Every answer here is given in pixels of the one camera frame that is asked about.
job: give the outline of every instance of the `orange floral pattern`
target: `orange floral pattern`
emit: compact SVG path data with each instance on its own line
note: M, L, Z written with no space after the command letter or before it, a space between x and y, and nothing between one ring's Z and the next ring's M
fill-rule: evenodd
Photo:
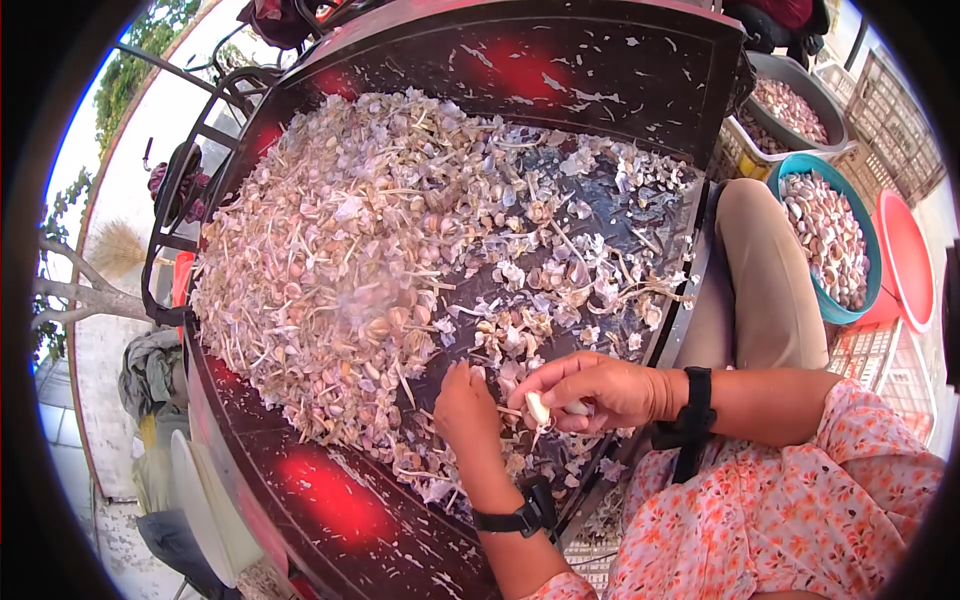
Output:
M944 469L883 400L845 380L810 442L718 436L671 485L679 450L637 466L607 598L731 598L805 590L873 596L911 541ZM596 598L563 573L534 598Z

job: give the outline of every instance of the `black wrist strap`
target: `black wrist strap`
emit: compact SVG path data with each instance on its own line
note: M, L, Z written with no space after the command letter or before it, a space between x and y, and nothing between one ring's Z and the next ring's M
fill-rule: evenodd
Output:
M474 510L473 526L477 531L494 533L518 531L524 538L529 538L537 533L542 525L536 505L524 502L512 515L488 515Z
M658 421L653 436L655 450L680 448L673 470L673 483L684 483L697 474L697 459L704 442L712 437L710 428L716 423L717 413L710 408L710 369L687 367L689 380L686 406L677 414L674 423Z
M473 527L477 531L509 533L518 531L529 538L541 528L557 526L557 509L550 494L550 481L543 475L527 479L520 484L523 506L510 515L490 515L473 511Z

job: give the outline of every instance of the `woman's right hand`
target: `woman's right hand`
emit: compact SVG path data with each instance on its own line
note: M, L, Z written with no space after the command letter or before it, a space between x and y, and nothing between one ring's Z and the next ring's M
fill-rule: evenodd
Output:
M600 429L637 427L652 420L672 420L673 382L687 385L686 375L641 367L606 354L582 350L551 361L524 379L507 399L521 410L527 426L536 423L526 411L527 392L539 392L540 401L556 417L557 429L594 433ZM573 400L592 403L592 417L568 414Z

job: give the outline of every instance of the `plastic crate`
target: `plastic crate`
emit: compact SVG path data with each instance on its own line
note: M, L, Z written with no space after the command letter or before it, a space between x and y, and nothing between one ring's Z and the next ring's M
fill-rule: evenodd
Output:
M880 157L864 144L858 144L833 166L847 178L871 214L876 210L876 197L881 190L898 189Z
M807 154L818 156L830 164L836 164L845 154L851 152L855 142L851 142L840 152L806 150ZM750 178L766 180L774 165L796 152L784 152L768 155L761 151L743 126L732 116L723 120L713 157L707 167L707 177L714 181Z
M927 444L936 424L933 386L920 346L901 319L847 329L837 336L827 371L876 392Z
M842 331L830 349L827 371L856 379L875 391L901 327L900 321L893 321Z
M852 171L866 166L862 175L891 182L911 208L943 181L946 169L923 112L896 69L874 50L844 116L856 139L876 156Z
M933 385L917 336L902 327L892 360L880 376L876 392L900 415L917 439L927 444L937 422Z
M600 596L610 582L610 565L619 547L619 543L594 544L576 540L564 550L564 558L573 572L586 579Z
M841 110L847 108L853 91L856 89L856 79L848 73L840 64L833 60L828 60L813 67L810 72L814 79L820 82L820 87L825 89L833 102Z

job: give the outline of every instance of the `teal plastic basin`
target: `teal plastic basin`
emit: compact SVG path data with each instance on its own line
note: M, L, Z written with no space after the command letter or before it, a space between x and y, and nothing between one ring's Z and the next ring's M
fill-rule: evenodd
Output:
M829 182L830 188L838 193L842 192L847 196L851 211L856 222L863 230L863 239L867 242L867 258L870 259L870 272L867 274L867 294L863 301L863 307L860 310L848 310L838 304L829 296L827 290L820 286L813 275L810 280L813 281L813 289L817 293L817 304L820 306L820 316L828 323L843 325L853 323L870 310L876 301L876 296L880 292L880 280L883 276L883 261L880 258L880 245L876 240L876 230L870 220L870 213L867 207L863 205L860 196L857 195L853 186L844 176L834 169L828 162L813 155L795 154L788 156L770 171L767 176L767 187L773 192L774 198L782 203L780 197L780 180L791 173L809 173L816 171Z

